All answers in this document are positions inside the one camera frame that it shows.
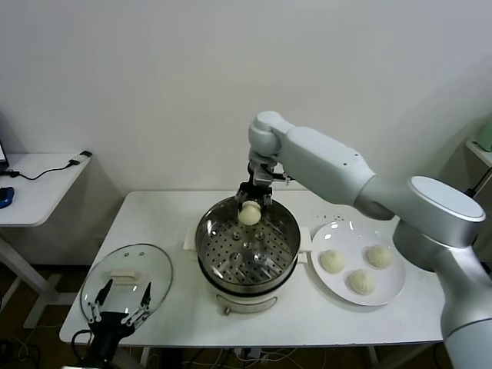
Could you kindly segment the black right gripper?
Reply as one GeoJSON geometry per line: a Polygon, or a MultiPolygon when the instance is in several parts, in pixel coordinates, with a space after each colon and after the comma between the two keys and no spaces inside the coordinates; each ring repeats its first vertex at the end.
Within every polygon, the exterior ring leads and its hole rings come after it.
{"type": "Polygon", "coordinates": [[[270,187],[262,187],[253,183],[254,171],[251,165],[248,164],[249,179],[246,182],[241,182],[238,192],[235,195],[238,210],[242,209],[243,203],[247,198],[263,198],[262,208],[264,210],[270,209],[272,206],[272,189],[270,187]]]}

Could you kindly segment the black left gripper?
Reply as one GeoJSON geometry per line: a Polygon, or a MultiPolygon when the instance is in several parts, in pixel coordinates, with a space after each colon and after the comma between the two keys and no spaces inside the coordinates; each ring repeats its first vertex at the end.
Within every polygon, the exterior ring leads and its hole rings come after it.
{"type": "Polygon", "coordinates": [[[101,313],[113,280],[99,290],[94,301],[89,301],[88,322],[94,337],[86,354],[87,365],[110,365],[120,341],[131,336],[150,315],[151,283],[148,283],[138,307],[131,314],[105,311],[101,313]]]}

